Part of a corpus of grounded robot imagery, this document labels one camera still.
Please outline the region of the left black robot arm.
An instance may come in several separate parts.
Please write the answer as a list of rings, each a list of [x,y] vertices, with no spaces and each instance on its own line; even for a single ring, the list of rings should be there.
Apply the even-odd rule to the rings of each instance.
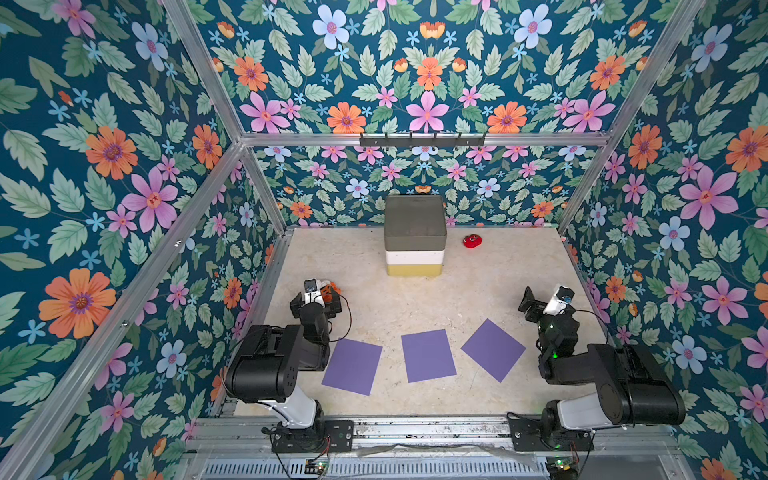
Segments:
[[[322,372],[331,352],[331,322],[341,312],[341,296],[330,285],[297,294],[290,302],[297,324],[253,325],[240,342],[224,377],[228,395],[267,408],[279,425],[318,431],[320,403],[298,385],[301,372]]]

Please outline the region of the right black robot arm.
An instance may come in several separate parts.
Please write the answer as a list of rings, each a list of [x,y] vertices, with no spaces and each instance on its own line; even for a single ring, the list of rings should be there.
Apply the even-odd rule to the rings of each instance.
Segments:
[[[594,392],[547,403],[538,421],[541,434],[605,430],[630,425],[679,426],[685,404],[649,349],[590,343],[576,353],[580,323],[574,291],[559,286],[548,301],[527,287],[518,310],[537,328],[538,370],[553,386],[592,385]]]

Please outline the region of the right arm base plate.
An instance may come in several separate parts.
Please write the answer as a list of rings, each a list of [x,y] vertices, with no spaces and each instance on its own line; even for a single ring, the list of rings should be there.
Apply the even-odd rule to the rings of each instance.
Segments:
[[[594,446],[589,430],[563,429],[556,420],[506,414],[516,452],[587,452]]]

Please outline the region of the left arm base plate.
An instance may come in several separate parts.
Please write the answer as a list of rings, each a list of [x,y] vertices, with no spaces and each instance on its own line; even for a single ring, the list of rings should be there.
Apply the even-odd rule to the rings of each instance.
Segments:
[[[346,453],[352,450],[354,433],[351,420],[321,420],[303,429],[279,424],[269,436],[273,453]]]

